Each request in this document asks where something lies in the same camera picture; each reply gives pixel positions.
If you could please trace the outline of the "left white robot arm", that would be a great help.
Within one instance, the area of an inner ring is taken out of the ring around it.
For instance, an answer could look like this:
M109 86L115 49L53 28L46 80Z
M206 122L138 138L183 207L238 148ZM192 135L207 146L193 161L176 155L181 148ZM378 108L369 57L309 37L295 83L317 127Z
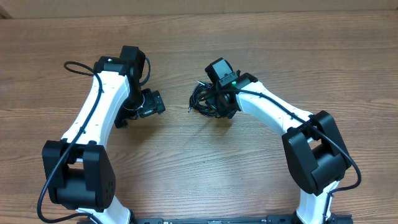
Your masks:
M158 91L142 86L150 61L139 47L125 45L118 57L102 56L84 75L91 90L76 120L58 141L42 149L46 182L37 202L45 223L86 217L92 223L136 223L131 209L117 199L116 175L106 153L113 127L165 111Z

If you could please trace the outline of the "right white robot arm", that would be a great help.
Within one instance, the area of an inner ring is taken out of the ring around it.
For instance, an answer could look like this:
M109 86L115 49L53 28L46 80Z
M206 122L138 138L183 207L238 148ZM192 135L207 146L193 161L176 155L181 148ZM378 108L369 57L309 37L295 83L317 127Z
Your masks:
M352 223L331 212L332 192L352 165L332 115L298 109L271 93L256 77L233 71L223 58L205 68L211 80L206 104L222 118L237 111L262 121L282 139L287 166L300 188L291 215L269 215L267 223Z

